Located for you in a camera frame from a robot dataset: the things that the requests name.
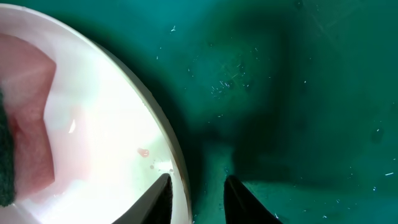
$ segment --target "white speck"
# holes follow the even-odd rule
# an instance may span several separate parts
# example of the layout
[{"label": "white speck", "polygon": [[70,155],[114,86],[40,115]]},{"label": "white speck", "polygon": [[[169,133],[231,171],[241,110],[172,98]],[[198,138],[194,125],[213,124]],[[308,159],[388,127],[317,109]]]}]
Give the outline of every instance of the white speck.
[{"label": "white speck", "polygon": [[68,133],[69,134],[72,133],[75,130],[75,128],[76,128],[76,123],[75,123],[75,120],[73,119],[72,125],[70,126],[70,129],[69,129]]}]

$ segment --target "pink liquid droplet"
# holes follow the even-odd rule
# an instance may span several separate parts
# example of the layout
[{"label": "pink liquid droplet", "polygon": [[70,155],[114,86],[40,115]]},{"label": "pink liquid droplet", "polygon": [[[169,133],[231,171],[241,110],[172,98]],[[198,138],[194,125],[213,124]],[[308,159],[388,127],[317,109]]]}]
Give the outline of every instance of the pink liquid droplet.
[{"label": "pink liquid droplet", "polygon": [[140,154],[142,157],[148,157],[149,156],[149,150],[148,149],[137,149],[138,154]]}]

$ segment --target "green table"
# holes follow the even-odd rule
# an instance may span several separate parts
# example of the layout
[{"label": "green table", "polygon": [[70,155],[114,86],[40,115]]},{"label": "green table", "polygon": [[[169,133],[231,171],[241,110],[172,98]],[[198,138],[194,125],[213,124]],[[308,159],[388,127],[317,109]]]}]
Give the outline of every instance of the green table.
[{"label": "green table", "polygon": [[225,222],[228,174],[284,223],[398,223],[397,1],[6,2],[144,82],[180,141],[196,224]]}]

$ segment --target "white plate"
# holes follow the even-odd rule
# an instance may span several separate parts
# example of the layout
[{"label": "white plate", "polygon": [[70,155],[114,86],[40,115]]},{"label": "white plate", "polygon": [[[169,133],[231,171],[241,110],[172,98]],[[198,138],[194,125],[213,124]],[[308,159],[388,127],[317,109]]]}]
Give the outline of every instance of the white plate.
[{"label": "white plate", "polygon": [[172,176],[172,223],[192,222],[177,138],[135,74],[77,31],[25,7],[0,4],[0,32],[57,63],[44,114],[55,182],[0,208],[1,224],[110,224],[164,172]]}]

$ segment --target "green background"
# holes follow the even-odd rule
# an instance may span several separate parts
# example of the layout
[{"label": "green background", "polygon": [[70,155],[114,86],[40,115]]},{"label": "green background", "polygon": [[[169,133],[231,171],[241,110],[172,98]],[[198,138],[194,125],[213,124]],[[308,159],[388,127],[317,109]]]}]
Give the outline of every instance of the green background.
[{"label": "green background", "polygon": [[398,1],[6,2],[144,82],[180,141],[195,224],[225,222],[227,174],[284,223],[398,223]]}]

